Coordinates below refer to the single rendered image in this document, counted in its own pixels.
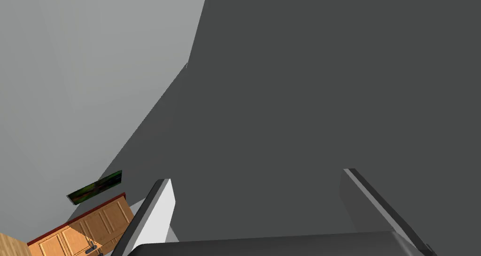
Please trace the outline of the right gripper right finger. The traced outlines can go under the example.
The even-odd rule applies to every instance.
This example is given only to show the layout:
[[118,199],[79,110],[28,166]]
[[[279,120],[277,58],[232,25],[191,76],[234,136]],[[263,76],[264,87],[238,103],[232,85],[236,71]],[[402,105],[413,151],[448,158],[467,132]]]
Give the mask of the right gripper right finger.
[[394,232],[409,256],[437,256],[407,221],[355,168],[343,169],[340,198],[359,232]]

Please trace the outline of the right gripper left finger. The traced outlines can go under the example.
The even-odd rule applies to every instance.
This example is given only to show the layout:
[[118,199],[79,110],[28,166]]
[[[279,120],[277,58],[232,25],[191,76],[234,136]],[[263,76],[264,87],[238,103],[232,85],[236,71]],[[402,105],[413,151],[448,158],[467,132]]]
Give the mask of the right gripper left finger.
[[143,244],[164,243],[176,200],[171,179],[159,179],[127,226],[111,256],[129,256]]

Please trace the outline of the wooden cabinet with red top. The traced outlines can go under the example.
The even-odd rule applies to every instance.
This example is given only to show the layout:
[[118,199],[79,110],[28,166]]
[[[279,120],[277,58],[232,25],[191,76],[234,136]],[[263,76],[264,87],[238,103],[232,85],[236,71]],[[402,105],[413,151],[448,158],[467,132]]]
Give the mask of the wooden cabinet with red top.
[[122,193],[27,243],[32,256],[101,256],[112,252],[133,220]]

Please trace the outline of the green picture on wall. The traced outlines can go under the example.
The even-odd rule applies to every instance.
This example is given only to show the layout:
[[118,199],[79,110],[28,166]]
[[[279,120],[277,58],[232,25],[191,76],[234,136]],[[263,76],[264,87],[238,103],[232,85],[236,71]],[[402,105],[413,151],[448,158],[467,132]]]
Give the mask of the green picture on wall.
[[103,192],[109,190],[122,182],[122,170],[101,178],[79,190],[67,195],[67,198],[74,204],[79,205]]

